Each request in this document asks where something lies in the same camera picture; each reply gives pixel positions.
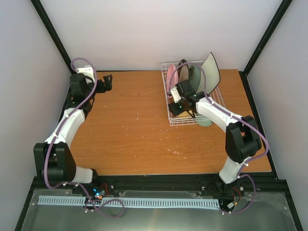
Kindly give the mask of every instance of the wire rack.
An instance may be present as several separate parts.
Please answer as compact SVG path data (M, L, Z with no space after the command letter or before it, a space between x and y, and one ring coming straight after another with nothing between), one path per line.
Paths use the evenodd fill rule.
M199 65L202 65L205 61L199 60L199 61L192 61L194 63L197 63ZM169 111L168 104L171 103L172 98L168 98L167 96L167 71L170 64L174 64L175 66L178 66L178 62L175 63L164 63L161 64L161 70L162 70L162 77L163 77L163 83L164 83L164 89L165 89L165 98L166 98L166 104L167 104L167 113L169 118L170 126L182 126L182 125L190 125L190 124L197 124L197 121L210 121L209 118L203 116L203 115L196 115L196 118L192 118L191 116L186 117L180 117L180 116L173 116L173 114ZM213 100L215 100L216 103L219 103L221 106L226 107L225 103L223 101L223 98L220 94L219 88L216 87L213 92L210 94Z

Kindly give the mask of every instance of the brown wooden surface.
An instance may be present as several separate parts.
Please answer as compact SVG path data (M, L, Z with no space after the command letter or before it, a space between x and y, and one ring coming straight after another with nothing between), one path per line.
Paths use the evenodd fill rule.
M252 115L237 70L220 70L226 107ZM98 73L98 77L110 73ZM80 167L99 175L216 173L227 154L225 134L215 124L169 125L160 71L112 72L113 89L95 96L71 152ZM245 171L270 171L266 157Z

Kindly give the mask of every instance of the pink plate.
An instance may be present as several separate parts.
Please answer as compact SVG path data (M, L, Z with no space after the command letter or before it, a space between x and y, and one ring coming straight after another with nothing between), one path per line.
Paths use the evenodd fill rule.
M179 75L178 75L178 72L176 71L175 74L174 74L174 77L171 81L171 88L169 87L170 86L170 80L171 80L171 76L174 72L174 70L176 69L176 67L171 64L169 67L168 67L168 71L167 71L167 92L169 92L172 88L175 87L175 85L179 82Z

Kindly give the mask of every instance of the robotic arm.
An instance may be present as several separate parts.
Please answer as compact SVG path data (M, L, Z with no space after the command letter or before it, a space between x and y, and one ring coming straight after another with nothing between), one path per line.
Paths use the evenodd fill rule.
M34 146L34 159L37 175L44 180L44 163L47 149L52 139L56 137L51 154L48 159L47 176L50 181L67 181L76 183L91 183L97 176L94 169L78 167L70 152L72 140L79 128L85 121L94 103L96 93L105 93L112 89L112 76L103 77L97 81L96 89L92 96L75 112L72 111L89 95L94 87L94 72L91 67L78 68L77 74L70 77L70 92L67 95L63 117L57 128L44 143L37 143Z
M168 105L170 112L177 116L184 111L194 117L195 113L206 116L226 133L227 160L219 172L219 177L225 184L238 179L238 173L245 162L261 148L259 136L248 126L232 118L241 118L256 128L255 120L251 116L242 117L217 104L211 97L205 97L203 91L196 93L189 80L184 80L171 90L174 102Z

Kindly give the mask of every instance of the white wall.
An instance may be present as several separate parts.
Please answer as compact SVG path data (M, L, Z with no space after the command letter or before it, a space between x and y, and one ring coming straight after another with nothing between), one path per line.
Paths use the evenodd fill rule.
M205 59L243 70L281 0L42 0L70 57L98 70Z
M293 1L248 75L279 177L308 230L308 1Z
M33 146L57 124L69 72L30 0L0 4L0 225L14 230L35 175Z

